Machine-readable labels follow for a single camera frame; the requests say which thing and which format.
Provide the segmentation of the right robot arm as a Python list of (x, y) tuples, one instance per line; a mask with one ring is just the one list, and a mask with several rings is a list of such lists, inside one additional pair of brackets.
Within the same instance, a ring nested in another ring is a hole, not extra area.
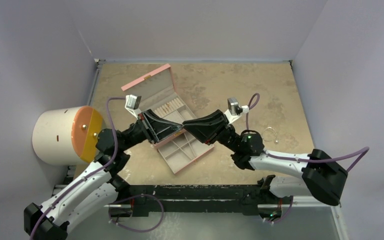
[(208, 116), (185, 120), (183, 128), (203, 144), (215, 142), (233, 153), (231, 158), (241, 170), (264, 170), (294, 177), (269, 177), (260, 196), (268, 204), (279, 198), (303, 195), (319, 202), (338, 206), (348, 178), (348, 172), (324, 151), (313, 149), (307, 154), (292, 154), (268, 150), (262, 136), (255, 130), (236, 133), (233, 122), (239, 114), (216, 110)]

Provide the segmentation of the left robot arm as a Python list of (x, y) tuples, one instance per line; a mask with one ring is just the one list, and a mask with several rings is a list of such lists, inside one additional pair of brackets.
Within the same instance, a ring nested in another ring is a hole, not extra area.
[(32, 240), (65, 240), (100, 208), (126, 203), (131, 199), (130, 186), (118, 175), (130, 159), (125, 151), (144, 141), (158, 143), (181, 129), (180, 123), (160, 118), (152, 110), (139, 113), (124, 131), (103, 129), (94, 147), (98, 153), (88, 167), (49, 200), (24, 209), (25, 232)]

